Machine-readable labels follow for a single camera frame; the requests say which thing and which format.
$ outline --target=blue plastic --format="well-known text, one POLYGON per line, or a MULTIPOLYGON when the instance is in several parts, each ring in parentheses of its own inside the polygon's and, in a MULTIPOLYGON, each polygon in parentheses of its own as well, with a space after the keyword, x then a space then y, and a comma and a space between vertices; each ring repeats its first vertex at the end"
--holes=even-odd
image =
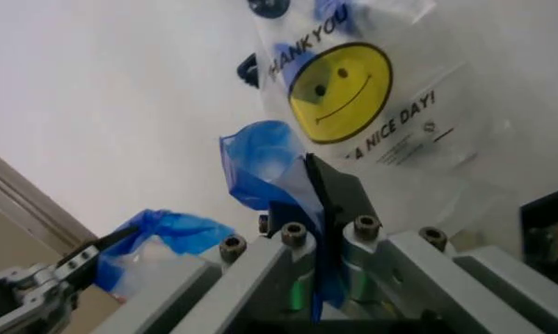
POLYGON ((318 320, 322 301, 339 305, 343 290, 323 242, 323 207, 305 170, 303 146, 289 125, 275 120, 251 124, 219 142, 232 196, 256 210, 267 210, 271 201, 298 205, 310 218, 312 225, 306 228, 317 240, 319 282, 315 285, 312 315, 318 320))
POLYGON ((177 214, 168 210, 144 210, 118 229, 132 225, 139 227, 139 233, 118 242, 99 256, 94 283, 105 291, 111 291, 124 274, 124 270, 112 265, 108 258, 134 252, 154 234, 179 255, 185 253, 198 255, 233 233, 231 228, 211 219, 177 214))

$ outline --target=white backdrop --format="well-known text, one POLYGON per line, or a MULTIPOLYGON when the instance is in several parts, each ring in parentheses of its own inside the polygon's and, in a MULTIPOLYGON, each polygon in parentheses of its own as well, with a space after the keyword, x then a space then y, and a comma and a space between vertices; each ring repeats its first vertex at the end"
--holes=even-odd
MULTIPOLYGON (((438 3, 513 125, 459 172, 522 202, 557 190, 558 0, 438 3)), ((235 74, 250 15, 245 0, 0 0, 0 156, 97 235, 168 208, 252 238, 217 142, 264 118, 235 74)))

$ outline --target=screw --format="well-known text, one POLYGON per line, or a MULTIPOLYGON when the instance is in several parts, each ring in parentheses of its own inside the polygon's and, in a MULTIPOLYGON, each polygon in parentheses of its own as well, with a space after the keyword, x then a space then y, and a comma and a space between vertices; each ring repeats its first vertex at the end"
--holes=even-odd
POLYGON ((308 231, 301 223, 291 222, 281 228, 281 241, 291 247, 300 247, 306 243, 308 231))
POLYGON ((444 232, 437 228, 432 228, 431 226, 422 228, 420 230, 420 236, 432 246, 436 247, 440 252, 443 252, 446 248, 448 238, 444 232))
POLYGON ((219 244, 221 258, 233 263, 246 250, 246 240, 241 235, 232 234, 219 244))
POLYGON ((353 221, 353 230, 360 239, 371 241, 378 237, 382 223, 374 216, 358 216, 353 221))
POLYGON ((258 216, 258 232, 268 233, 269 232, 269 215, 261 214, 258 216))

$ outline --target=smiley face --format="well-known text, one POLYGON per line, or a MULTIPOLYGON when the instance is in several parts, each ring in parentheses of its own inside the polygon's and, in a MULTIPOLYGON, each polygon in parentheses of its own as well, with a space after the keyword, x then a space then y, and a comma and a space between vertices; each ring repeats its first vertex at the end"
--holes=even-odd
POLYGON ((318 54, 289 87, 289 104, 315 143, 344 141, 382 111, 392 86, 388 57, 374 45, 349 43, 318 54))

